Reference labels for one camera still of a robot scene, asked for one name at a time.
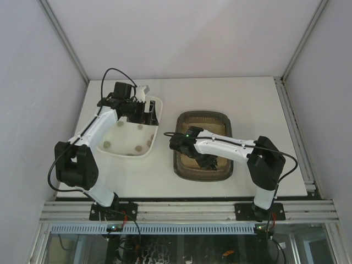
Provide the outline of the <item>brown translucent litter box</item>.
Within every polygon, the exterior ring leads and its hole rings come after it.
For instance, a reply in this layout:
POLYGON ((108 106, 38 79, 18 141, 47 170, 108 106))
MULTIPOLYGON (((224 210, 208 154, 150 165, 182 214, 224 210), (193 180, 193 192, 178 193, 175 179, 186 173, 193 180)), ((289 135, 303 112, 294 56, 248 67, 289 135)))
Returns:
MULTIPOLYGON (((232 136, 232 125, 227 115, 214 111, 188 111, 182 113, 176 123, 176 132, 185 133, 191 126, 201 127, 222 136, 232 136)), ((201 168, 198 163, 179 152, 173 153, 173 168, 177 176, 197 182, 219 182, 233 173, 234 162, 217 157, 216 169, 201 168)))

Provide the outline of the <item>white plastic tray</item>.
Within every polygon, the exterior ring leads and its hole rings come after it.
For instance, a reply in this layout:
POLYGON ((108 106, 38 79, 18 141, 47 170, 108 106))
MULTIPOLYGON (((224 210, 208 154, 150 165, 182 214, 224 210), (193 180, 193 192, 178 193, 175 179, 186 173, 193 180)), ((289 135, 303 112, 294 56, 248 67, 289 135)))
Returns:
POLYGON ((97 149, 115 157, 145 157, 151 151, 159 126, 142 124, 143 129, 139 130, 139 124, 130 123, 125 117, 119 121, 123 121, 124 125, 118 127, 117 122, 113 124, 98 143, 97 149), (149 140, 152 141, 151 146, 147 146, 149 140), (109 148, 103 147, 105 141, 111 143, 109 148), (135 150, 137 146, 142 147, 141 152, 135 150))

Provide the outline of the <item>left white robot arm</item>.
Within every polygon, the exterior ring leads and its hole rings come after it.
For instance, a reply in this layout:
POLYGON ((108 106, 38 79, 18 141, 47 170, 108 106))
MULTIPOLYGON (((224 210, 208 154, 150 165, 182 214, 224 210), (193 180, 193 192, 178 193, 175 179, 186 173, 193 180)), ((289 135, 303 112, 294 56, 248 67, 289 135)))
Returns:
POLYGON ((102 207, 111 207, 118 195, 99 180, 94 152, 116 157, 145 157, 157 134, 163 109, 160 98, 149 96, 147 85, 116 82, 101 96, 91 120, 71 139, 54 147, 55 172, 67 192, 80 192, 102 207))

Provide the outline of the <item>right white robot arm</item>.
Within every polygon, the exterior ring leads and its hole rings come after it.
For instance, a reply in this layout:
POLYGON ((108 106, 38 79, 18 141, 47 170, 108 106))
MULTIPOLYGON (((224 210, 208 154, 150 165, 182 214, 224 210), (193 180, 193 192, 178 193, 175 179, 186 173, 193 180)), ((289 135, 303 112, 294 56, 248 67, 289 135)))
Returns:
POLYGON ((185 133, 166 132, 173 151, 194 159, 201 168, 216 169, 217 158, 244 164, 256 185, 251 209, 257 220, 271 215, 279 177, 286 159, 272 141, 264 136, 257 140, 238 140, 191 126, 185 133))

